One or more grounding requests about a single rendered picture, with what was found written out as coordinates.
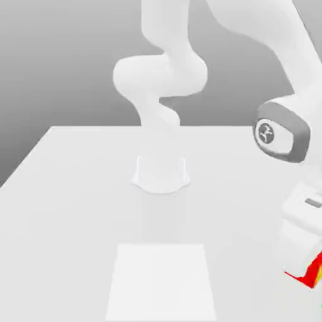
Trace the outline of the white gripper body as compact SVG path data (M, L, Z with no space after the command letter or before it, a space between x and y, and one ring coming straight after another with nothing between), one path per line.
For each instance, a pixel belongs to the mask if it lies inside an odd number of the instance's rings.
M299 182L283 203L282 208L287 219L322 236L322 192Z

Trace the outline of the small red cube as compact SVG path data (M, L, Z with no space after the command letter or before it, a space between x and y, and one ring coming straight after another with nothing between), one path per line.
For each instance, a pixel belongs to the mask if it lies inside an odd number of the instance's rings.
M285 272L288 276L292 277L293 279L301 282L305 286L314 289L317 284L317 274L319 271L320 266L322 265L322 252L317 254L316 258L311 262L311 264L307 267L306 273L302 277L296 277L292 274Z

